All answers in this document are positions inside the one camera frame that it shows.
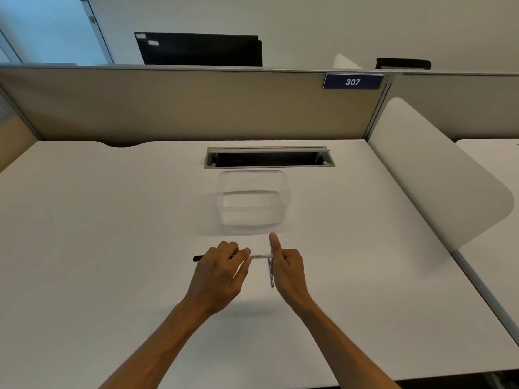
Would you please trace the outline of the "long beige partition panel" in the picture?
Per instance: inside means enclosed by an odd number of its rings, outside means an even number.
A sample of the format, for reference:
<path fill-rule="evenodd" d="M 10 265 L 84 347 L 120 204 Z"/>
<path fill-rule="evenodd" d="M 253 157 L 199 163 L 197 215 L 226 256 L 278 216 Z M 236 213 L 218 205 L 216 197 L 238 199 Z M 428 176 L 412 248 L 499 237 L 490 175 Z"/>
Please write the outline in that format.
<path fill-rule="evenodd" d="M 332 71 L 338 73 L 382 73 Z M 0 85 L 44 140 L 361 139 L 387 86 L 325 90 L 324 71 L 0 66 Z"/>

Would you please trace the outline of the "black computer monitor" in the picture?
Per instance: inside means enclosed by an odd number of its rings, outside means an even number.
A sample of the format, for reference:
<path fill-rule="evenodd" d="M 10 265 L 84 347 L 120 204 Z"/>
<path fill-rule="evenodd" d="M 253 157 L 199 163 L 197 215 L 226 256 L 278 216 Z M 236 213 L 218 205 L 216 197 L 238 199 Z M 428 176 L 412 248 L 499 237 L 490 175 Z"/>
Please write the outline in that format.
<path fill-rule="evenodd" d="M 135 32 L 146 65 L 262 67 L 258 36 Z"/>

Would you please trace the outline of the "blue number sign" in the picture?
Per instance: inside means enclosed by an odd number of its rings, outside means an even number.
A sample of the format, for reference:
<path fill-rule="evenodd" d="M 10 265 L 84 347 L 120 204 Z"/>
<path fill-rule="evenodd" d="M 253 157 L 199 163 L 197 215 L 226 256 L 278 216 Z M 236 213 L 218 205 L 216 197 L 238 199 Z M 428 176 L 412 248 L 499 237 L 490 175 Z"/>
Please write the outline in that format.
<path fill-rule="evenodd" d="M 385 78 L 383 73 L 338 73 L 325 74 L 325 90 L 379 90 Z"/>

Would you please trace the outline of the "person's left forearm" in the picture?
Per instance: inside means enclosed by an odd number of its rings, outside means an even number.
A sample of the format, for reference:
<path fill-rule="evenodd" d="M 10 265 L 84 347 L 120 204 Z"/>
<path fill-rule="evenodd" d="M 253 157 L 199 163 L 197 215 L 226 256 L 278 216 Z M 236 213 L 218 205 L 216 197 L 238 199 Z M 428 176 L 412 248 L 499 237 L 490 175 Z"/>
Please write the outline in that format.
<path fill-rule="evenodd" d="M 211 309 L 199 300 L 182 300 L 99 389 L 158 389 L 186 342 L 210 317 Z"/>

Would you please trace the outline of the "white pointed object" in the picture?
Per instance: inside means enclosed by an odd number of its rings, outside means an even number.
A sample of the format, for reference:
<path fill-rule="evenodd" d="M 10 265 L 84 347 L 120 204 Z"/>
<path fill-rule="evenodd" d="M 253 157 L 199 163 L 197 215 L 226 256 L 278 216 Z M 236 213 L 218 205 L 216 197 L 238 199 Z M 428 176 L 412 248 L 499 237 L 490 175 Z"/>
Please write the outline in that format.
<path fill-rule="evenodd" d="M 355 64 L 341 53 L 335 56 L 332 68 L 336 70 L 362 70 L 361 66 Z"/>

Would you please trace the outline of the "beige side partition panel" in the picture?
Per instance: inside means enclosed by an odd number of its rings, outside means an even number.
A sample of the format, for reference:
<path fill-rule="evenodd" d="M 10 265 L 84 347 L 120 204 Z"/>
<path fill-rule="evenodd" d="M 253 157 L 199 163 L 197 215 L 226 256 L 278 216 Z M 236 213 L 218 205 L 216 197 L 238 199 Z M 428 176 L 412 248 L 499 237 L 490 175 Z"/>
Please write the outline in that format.
<path fill-rule="evenodd" d="M 0 85 L 0 173 L 41 140 L 42 134 Z"/>

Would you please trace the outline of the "person's right hand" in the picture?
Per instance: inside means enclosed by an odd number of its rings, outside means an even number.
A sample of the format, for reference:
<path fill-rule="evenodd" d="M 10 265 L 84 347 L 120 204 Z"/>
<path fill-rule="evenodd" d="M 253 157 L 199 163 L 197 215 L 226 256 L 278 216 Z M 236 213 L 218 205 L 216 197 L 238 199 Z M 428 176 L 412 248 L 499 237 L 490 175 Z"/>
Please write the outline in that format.
<path fill-rule="evenodd" d="M 283 300 L 300 315 L 312 308 L 301 253 L 295 248 L 282 248 L 283 260 L 273 260 L 275 286 Z"/>

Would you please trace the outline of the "white marker with black cap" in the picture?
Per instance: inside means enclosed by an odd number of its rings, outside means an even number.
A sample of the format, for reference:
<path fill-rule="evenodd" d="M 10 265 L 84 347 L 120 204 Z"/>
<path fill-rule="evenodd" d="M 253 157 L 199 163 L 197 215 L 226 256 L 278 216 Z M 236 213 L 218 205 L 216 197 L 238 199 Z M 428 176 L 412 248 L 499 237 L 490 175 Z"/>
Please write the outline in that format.
<path fill-rule="evenodd" d="M 199 262 L 203 257 L 204 257 L 204 255 L 195 255 L 195 256 L 193 256 L 192 261 L 194 261 L 194 262 Z M 274 258 L 273 254 L 265 254 L 265 255 L 249 255 L 249 257 L 250 257 L 251 259 L 268 259 L 268 260 L 270 260 L 270 261 L 272 261 L 273 258 Z"/>

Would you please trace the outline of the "person's right forearm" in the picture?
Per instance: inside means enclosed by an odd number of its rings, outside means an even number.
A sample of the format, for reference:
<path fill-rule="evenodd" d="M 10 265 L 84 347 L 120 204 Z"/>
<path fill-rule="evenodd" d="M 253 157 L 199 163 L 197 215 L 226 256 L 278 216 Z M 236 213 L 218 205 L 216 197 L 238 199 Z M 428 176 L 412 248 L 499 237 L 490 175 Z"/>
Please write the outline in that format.
<path fill-rule="evenodd" d="M 400 389 L 312 298 L 288 304 L 315 340 L 341 389 Z"/>

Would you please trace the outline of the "short beige partition panel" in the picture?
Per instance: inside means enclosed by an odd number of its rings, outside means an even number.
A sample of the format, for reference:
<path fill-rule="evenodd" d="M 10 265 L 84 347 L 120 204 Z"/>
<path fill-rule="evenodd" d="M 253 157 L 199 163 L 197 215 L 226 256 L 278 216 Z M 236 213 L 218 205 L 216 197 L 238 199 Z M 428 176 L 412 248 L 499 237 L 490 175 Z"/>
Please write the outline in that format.
<path fill-rule="evenodd" d="M 396 97 L 454 142 L 519 138 L 519 72 L 392 72 L 379 116 Z"/>

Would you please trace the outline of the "clear plastic container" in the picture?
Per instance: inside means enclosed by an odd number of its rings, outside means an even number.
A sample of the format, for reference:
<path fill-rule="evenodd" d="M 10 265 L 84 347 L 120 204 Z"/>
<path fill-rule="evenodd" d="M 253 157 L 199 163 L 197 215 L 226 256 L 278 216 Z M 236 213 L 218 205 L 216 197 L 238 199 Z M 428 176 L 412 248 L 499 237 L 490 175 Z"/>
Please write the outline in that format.
<path fill-rule="evenodd" d="M 224 226 L 276 226 L 291 203 L 289 181 L 280 170 L 224 171 L 217 179 L 215 201 Z"/>

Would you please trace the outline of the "white curved desk divider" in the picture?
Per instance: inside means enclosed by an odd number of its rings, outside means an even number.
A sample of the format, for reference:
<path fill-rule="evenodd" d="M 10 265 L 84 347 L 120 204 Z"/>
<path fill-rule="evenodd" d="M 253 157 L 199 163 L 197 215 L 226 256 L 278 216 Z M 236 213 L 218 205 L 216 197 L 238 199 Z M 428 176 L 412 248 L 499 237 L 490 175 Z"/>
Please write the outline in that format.
<path fill-rule="evenodd" d="M 450 252 L 514 208 L 508 187 L 402 98 L 386 103 L 367 142 Z"/>

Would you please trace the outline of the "black chair back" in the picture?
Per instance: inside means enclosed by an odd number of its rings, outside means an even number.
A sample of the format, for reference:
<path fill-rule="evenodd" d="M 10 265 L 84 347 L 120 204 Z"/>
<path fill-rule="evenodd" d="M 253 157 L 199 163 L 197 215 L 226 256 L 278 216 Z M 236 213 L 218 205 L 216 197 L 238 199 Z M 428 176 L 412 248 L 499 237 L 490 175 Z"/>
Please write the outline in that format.
<path fill-rule="evenodd" d="M 426 59 L 415 58 L 376 58 L 376 69 L 431 70 L 432 63 Z"/>

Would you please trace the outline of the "person's left hand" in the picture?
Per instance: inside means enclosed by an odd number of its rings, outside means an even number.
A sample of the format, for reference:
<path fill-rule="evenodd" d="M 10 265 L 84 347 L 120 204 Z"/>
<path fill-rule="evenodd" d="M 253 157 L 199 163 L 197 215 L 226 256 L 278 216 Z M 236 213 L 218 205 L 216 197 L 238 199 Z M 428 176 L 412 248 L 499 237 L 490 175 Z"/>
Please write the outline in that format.
<path fill-rule="evenodd" d="M 182 305 L 204 319 L 222 311 L 241 292 L 233 291 L 232 279 L 250 254 L 249 248 L 239 249 L 236 242 L 211 247 L 197 263 Z"/>

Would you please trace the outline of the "frosted glass door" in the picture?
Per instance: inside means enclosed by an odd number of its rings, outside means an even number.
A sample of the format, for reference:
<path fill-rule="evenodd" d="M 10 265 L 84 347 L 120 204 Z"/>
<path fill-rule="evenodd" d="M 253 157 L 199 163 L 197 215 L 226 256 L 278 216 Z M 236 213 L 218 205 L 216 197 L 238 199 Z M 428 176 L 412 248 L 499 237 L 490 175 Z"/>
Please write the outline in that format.
<path fill-rule="evenodd" d="M 89 0 L 0 0 L 0 64 L 114 64 Z"/>

